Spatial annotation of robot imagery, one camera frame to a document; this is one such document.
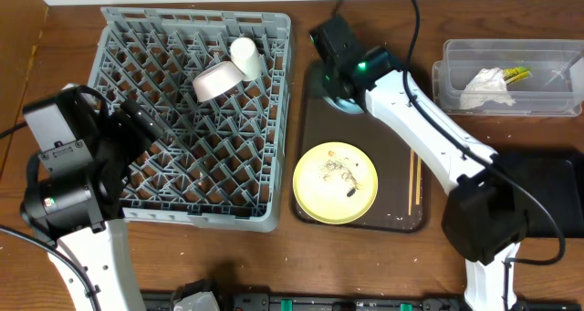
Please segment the light blue bowl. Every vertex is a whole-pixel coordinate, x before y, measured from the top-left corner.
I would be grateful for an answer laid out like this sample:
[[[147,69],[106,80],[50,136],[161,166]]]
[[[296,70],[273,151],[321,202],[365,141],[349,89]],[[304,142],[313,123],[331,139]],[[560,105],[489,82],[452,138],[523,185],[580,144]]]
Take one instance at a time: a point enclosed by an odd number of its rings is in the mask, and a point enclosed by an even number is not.
[[[340,110],[344,113],[347,113],[350,115],[358,115],[358,114],[364,113],[364,110],[361,108],[361,106],[353,98],[343,99],[343,98],[338,98],[338,97],[325,96],[323,99],[331,107],[333,107],[334,109]]]

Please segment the pink plastic bowl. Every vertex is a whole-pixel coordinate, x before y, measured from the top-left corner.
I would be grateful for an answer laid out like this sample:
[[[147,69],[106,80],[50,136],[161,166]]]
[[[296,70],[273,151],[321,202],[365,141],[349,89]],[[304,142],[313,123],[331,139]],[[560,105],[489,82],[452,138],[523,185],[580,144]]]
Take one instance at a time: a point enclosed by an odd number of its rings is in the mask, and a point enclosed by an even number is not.
[[[244,78],[242,72],[231,61],[223,61],[196,76],[193,89],[198,102],[205,102],[224,94]]]

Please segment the cream plastic cup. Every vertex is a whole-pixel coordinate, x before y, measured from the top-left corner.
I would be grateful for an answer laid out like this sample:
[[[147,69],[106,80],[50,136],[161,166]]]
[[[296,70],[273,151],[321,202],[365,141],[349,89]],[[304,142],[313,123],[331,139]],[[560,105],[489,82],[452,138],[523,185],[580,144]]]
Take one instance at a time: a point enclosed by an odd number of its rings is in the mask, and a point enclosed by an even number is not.
[[[231,61],[244,75],[244,81],[261,76],[261,57],[255,42],[249,37],[238,37],[230,46]]]

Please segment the wooden chopstick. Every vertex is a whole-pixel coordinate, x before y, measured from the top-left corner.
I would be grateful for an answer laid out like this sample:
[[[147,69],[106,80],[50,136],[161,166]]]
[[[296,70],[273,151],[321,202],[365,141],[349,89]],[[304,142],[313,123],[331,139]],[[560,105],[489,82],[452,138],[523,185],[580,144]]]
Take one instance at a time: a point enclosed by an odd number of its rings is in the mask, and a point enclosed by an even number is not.
[[[414,163],[415,163],[415,153],[410,150],[410,162],[409,162],[409,185],[408,185],[408,216],[412,215],[412,195],[413,195],[413,184],[414,184]]]
[[[422,160],[418,157],[416,161],[416,183],[415,183],[415,205],[421,204],[422,191]]]

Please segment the yellow plate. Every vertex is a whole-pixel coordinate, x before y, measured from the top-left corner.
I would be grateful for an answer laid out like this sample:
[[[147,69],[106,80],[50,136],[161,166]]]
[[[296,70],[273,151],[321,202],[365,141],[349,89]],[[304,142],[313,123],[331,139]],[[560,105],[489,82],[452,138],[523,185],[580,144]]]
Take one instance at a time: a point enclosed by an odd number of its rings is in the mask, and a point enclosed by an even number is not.
[[[293,193],[310,218],[340,225],[363,216],[379,188],[367,154],[345,142],[321,143],[305,152],[294,169]]]

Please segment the white napkin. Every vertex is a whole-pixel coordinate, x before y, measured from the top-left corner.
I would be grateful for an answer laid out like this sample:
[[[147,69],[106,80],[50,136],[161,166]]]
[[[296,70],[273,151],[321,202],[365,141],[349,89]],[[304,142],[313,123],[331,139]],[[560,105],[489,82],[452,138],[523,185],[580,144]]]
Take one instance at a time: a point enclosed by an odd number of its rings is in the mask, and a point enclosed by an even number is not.
[[[499,67],[483,68],[466,85],[460,97],[460,109],[475,109],[486,102],[513,106],[516,102],[507,91],[504,70]]]

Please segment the green snack wrapper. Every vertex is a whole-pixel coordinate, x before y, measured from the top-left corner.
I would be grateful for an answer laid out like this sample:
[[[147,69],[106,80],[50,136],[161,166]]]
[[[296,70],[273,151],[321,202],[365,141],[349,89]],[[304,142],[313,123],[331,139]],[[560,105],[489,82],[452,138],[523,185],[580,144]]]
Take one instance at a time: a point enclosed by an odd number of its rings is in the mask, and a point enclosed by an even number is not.
[[[503,80],[507,85],[513,84],[517,81],[530,78],[531,71],[527,67],[511,67],[503,70]]]

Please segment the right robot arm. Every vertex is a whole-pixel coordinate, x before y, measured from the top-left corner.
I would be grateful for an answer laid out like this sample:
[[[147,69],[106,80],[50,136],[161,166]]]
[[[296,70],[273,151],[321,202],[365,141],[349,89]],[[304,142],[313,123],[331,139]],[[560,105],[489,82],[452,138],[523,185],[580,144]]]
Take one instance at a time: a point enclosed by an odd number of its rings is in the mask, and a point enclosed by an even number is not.
[[[465,259],[464,301],[472,310],[510,310],[517,302],[512,260],[527,233],[527,211],[489,167],[496,151],[446,116],[384,47],[367,49],[342,16],[312,28],[329,102],[358,108],[392,129],[426,163],[447,204],[443,232]]]

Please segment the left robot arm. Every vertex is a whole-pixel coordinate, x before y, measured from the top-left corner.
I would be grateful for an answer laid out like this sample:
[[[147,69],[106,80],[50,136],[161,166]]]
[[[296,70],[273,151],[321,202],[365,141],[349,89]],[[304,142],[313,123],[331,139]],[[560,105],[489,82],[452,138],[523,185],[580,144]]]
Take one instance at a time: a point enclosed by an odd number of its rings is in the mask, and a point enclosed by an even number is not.
[[[46,244],[78,310],[142,310],[120,201],[131,164],[163,131],[128,98],[112,111],[85,85],[26,105],[39,147],[26,165],[20,212]]]

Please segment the grey dishwasher rack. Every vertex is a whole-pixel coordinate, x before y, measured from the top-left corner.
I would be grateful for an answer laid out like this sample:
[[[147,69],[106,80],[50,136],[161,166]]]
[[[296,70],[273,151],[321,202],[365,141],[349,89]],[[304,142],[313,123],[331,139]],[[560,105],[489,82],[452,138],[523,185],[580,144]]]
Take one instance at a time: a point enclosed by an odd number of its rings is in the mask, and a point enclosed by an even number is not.
[[[117,109],[140,104],[162,137],[132,163],[121,195],[131,221],[266,233],[279,221],[292,23],[288,15],[106,7],[89,85]],[[201,102],[193,80],[255,42],[258,79]]]

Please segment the dark brown tray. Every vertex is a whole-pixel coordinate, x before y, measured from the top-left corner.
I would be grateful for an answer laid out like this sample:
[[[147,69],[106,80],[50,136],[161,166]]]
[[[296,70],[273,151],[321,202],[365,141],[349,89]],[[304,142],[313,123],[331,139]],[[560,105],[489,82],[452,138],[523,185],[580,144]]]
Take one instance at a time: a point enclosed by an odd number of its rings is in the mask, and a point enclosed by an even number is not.
[[[379,178],[377,197],[359,219],[345,228],[413,234],[427,224],[430,206],[423,200],[415,205],[416,161],[412,215],[408,216],[410,147],[389,127],[368,114],[350,115],[331,107],[319,96],[324,91],[323,64],[315,60],[305,71],[298,154],[324,142],[345,142],[364,151],[373,162]]]

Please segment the clear plastic bin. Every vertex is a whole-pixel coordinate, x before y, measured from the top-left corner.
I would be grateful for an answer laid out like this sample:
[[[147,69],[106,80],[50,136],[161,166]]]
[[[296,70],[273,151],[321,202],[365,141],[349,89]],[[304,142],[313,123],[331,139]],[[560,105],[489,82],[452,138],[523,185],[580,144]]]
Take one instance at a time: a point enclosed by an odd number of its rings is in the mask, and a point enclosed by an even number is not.
[[[583,42],[448,40],[433,65],[433,99],[451,115],[577,117]]]

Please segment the black bin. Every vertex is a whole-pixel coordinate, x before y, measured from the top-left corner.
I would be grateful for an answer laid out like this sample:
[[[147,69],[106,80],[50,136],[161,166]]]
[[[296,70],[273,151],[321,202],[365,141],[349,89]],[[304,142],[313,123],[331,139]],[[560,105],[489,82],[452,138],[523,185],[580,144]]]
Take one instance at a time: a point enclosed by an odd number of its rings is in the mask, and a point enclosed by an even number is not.
[[[577,150],[504,151],[510,176],[536,197],[567,238],[583,237],[583,154]]]

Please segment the cardboard wall panel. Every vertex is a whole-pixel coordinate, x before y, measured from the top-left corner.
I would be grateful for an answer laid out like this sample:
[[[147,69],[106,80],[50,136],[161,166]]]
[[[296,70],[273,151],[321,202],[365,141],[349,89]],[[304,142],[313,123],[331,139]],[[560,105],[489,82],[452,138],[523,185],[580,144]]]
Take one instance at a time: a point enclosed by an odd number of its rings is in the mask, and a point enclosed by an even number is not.
[[[43,0],[1,0],[1,130],[16,124],[48,6]]]

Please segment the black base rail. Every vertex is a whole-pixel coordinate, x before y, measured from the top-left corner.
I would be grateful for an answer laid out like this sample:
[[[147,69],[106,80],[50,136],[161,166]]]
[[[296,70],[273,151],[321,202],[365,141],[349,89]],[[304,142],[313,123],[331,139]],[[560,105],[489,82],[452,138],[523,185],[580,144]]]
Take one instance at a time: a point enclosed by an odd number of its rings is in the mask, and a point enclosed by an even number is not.
[[[403,296],[299,295],[273,292],[267,285],[248,285],[236,277],[208,276],[177,289],[141,290],[148,310],[172,311],[195,293],[211,293],[224,311],[461,311],[470,307],[459,295]]]

